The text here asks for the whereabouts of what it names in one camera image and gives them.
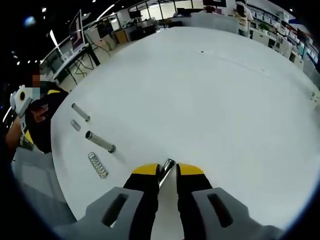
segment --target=metal spring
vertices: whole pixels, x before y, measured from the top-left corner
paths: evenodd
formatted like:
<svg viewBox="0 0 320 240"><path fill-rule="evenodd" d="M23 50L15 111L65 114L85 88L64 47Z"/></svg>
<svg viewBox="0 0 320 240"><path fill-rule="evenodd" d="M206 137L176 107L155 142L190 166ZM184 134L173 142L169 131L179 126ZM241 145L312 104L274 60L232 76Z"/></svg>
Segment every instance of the metal spring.
<svg viewBox="0 0 320 240"><path fill-rule="evenodd" d="M99 175L99 177L102 179L106 178L108 175L108 171L101 164L98 156L94 152L90 152L88 154L88 158L89 158L94 170Z"/></svg>

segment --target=office floor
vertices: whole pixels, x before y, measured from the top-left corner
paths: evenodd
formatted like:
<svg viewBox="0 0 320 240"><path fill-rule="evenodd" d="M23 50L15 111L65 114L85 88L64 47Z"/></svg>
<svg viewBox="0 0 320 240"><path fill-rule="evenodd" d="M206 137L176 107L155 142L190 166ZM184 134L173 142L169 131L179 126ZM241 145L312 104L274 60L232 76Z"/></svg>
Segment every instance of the office floor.
<svg viewBox="0 0 320 240"><path fill-rule="evenodd" d="M115 49L109 51L110 56L112 57L114 54L118 53L119 51L121 51L122 49L124 49L125 47L131 45L132 43L134 43L134 41L131 42L127 42L125 44L120 44L117 45ZM110 56L109 54L102 48L98 47L94 50L94 53L96 54L97 58L99 59L101 64L104 64L106 62L108 62L110 60ZM80 62L76 62L76 65L72 66L70 68L70 72L72 74L72 76L75 78L75 80L73 79L73 77L69 74L61 83L60 83L60 87L68 92L72 91L77 85L75 83L75 81L79 84L87 75L89 75L92 72L92 64L90 62L90 58L88 57L88 55L86 54L82 61L81 64Z"/></svg>

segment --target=gray chair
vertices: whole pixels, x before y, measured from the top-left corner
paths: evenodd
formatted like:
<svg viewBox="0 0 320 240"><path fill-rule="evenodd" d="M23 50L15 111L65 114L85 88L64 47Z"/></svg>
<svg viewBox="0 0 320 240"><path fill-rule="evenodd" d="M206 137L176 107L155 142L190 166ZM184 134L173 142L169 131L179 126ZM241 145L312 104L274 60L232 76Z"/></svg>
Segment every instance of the gray chair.
<svg viewBox="0 0 320 240"><path fill-rule="evenodd" d="M191 27L217 29L238 34L239 20L235 17L226 15L193 12L191 13Z"/></svg>
<svg viewBox="0 0 320 240"><path fill-rule="evenodd" d="M52 155L19 147L14 159L15 178L44 222L51 228L75 223L60 189Z"/></svg>

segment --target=metal rod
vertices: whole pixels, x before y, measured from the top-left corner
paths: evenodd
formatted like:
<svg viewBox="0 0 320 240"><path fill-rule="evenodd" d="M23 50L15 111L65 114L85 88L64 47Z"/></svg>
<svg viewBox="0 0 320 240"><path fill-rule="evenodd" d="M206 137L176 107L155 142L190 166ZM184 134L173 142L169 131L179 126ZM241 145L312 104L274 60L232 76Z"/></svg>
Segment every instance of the metal rod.
<svg viewBox="0 0 320 240"><path fill-rule="evenodd" d="M87 114L85 114L84 111L82 111L82 109L80 107L78 107L75 103L73 103L71 105L71 107L73 108L73 110L76 111L77 114L79 114L86 122L88 122L90 120L90 116L88 116Z"/></svg>
<svg viewBox="0 0 320 240"><path fill-rule="evenodd" d="M87 131L85 134L85 138L90 140L94 144L97 144L98 146L106 149L111 154L113 154L117 149L114 144L103 140L101 137L95 135L92 131Z"/></svg>
<svg viewBox="0 0 320 240"><path fill-rule="evenodd" d="M162 184L165 182L168 174L170 173L171 169L175 164L176 162L170 158L165 162L159 174L159 189L161 188Z"/></svg>

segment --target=person's arm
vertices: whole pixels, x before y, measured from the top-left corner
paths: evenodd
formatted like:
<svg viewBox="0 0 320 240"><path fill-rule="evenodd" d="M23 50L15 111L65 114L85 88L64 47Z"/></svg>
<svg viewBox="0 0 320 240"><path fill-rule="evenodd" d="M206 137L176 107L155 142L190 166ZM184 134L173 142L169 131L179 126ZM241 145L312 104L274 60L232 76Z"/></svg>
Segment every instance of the person's arm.
<svg viewBox="0 0 320 240"><path fill-rule="evenodd" d="M249 23L254 19L254 17L252 16L251 11L248 8L246 8L246 16L248 18L248 22Z"/></svg>
<svg viewBox="0 0 320 240"><path fill-rule="evenodd" d="M10 163L12 162L16 153L16 149L20 144L21 135L22 131L20 126L20 119L19 117L16 117L8 133L5 135L5 143L8 150L7 160Z"/></svg>

